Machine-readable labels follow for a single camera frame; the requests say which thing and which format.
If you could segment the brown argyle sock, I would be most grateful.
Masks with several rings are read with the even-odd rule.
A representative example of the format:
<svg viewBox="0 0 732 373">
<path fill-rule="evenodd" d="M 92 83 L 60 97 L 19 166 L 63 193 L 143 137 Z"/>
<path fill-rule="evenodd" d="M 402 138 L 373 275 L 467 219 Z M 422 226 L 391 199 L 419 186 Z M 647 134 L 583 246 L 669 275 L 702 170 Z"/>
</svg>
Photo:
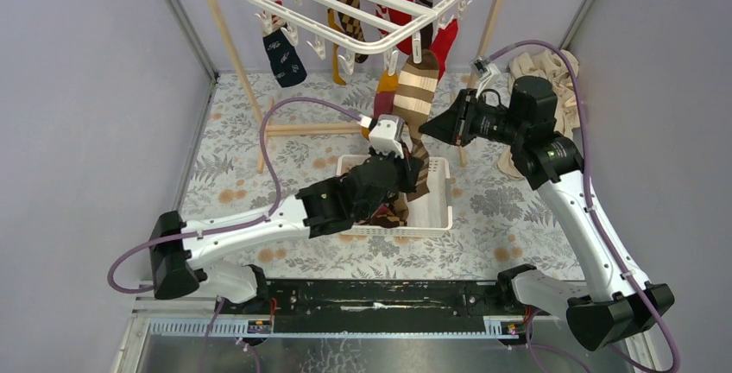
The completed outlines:
<svg viewBox="0 0 732 373">
<path fill-rule="evenodd" d="M 382 205 L 369 219 L 368 224 L 387 229 L 394 229 L 407 225 L 409 209 L 403 198 Z"/>
</svg>

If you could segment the brown cream striped sock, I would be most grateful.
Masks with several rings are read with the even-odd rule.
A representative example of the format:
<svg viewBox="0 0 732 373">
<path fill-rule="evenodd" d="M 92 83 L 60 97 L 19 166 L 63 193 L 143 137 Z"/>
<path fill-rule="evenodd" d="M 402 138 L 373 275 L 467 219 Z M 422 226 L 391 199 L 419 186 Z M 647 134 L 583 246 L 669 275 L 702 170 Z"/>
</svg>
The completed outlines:
<svg viewBox="0 0 732 373">
<path fill-rule="evenodd" d="M 439 59 L 430 50 L 421 52 L 420 63 L 409 56 L 398 74 L 392 113 L 404 120 L 412 143 L 411 154 L 423 161 L 418 173 L 416 191 L 407 194 L 407 201 L 415 201 L 430 190 L 428 187 L 429 153 L 422 142 L 420 127 L 427 121 L 432 109 L 439 81 Z"/>
</svg>

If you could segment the purple striped beige sock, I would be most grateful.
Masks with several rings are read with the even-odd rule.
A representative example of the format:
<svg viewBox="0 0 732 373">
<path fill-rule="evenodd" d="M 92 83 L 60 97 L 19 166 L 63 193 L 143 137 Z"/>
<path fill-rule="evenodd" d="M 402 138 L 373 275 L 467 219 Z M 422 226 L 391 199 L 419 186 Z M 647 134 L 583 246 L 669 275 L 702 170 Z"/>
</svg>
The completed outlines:
<svg viewBox="0 0 732 373">
<path fill-rule="evenodd" d="M 397 88 L 398 74 L 385 71 L 376 88 L 374 107 L 372 110 L 372 116 L 370 117 L 379 117 L 382 114 L 393 115 L 394 95 Z M 367 132 L 361 128 L 361 133 L 367 140 Z"/>
</svg>

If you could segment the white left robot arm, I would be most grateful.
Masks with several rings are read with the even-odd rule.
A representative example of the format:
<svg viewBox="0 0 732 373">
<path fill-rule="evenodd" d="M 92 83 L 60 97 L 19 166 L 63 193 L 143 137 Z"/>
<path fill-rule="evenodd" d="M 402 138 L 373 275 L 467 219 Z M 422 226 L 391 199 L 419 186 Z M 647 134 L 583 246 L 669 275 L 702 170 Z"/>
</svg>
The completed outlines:
<svg viewBox="0 0 732 373">
<path fill-rule="evenodd" d="M 201 287 L 258 313 L 268 301 L 265 278 L 254 264 L 228 265 L 224 257 L 268 243 L 338 234 L 370 220 L 399 193 L 413 193 L 424 162 L 412 155 L 374 154 L 340 176 L 311 184 L 278 205 L 207 221 L 161 214 L 148 248 L 157 300 L 185 297 Z"/>
</svg>

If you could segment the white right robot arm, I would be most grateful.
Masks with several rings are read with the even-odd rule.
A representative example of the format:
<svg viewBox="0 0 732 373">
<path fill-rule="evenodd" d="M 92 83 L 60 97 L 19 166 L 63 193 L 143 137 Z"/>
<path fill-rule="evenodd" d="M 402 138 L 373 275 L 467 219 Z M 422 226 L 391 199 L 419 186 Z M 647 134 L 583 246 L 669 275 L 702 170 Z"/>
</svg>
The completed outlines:
<svg viewBox="0 0 732 373">
<path fill-rule="evenodd" d="M 462 90 L 420 132 L 463 147 L 477 138 L 509 146 L 514 163 L 557 219 L 586 286 L 560 281 L 524 264 L 497 276 L 495 303 L 516 314 L 534 307 L 565 321 L 585 349 L 646 332 L 675 302 L 666 284 L 654 284 L 635 263 L 592 189 L 584 188 L 584 160 L 576 144 L 557 132 L 558 98 L 551 83 L 524 76 L 509 104 L 489 105 L 476 89 Z"/>
</svg>

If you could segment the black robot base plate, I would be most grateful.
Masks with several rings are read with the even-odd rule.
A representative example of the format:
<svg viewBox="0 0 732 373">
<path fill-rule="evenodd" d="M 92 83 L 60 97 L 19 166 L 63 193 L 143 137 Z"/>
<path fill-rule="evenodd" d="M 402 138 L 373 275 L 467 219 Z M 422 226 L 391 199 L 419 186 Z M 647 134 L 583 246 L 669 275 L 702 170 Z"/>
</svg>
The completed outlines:
<svg viewBox="0 0 732 373">
<path fill-rule="evenodd" d="M 263 334 L 340 337 L 485 337 L 517 342 L 527 312 L 491 281 L 274 279 L 226 315 L 251 316 Z"/>
</svg>

